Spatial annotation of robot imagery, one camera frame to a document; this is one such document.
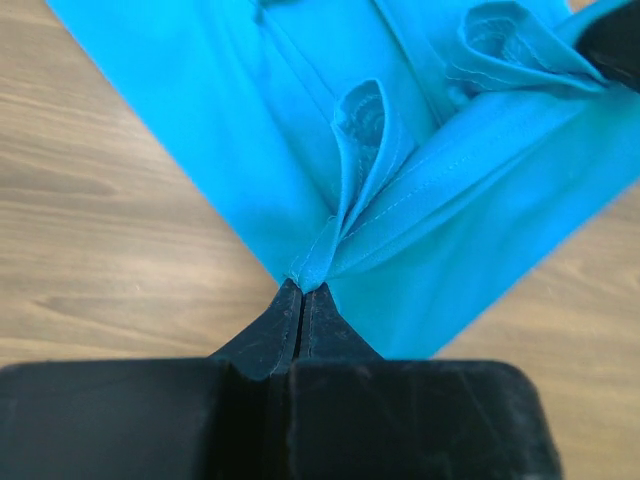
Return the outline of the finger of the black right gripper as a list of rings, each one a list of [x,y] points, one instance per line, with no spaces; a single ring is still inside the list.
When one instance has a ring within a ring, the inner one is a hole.
[[[608,80],[639,92],[639,2],[596,1],[579,18],[577,51]]]

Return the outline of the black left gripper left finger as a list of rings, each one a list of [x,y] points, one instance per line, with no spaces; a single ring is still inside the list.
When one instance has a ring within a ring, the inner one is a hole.
[[[48,361],[1,371],[5,479],[261,479],[304,305],[286,281],[214,354]]]

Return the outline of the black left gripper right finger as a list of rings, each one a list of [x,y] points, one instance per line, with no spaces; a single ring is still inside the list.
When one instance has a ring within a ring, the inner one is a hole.
[[[306,294],[289,374],[292,479],[559,479],[538,391],[490,360],[385,360]]]

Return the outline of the turquoise t shirt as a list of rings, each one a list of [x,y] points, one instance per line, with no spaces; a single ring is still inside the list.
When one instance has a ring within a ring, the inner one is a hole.
[[[639,176],[565,1],[54,1],[277,281],[424,358]]]

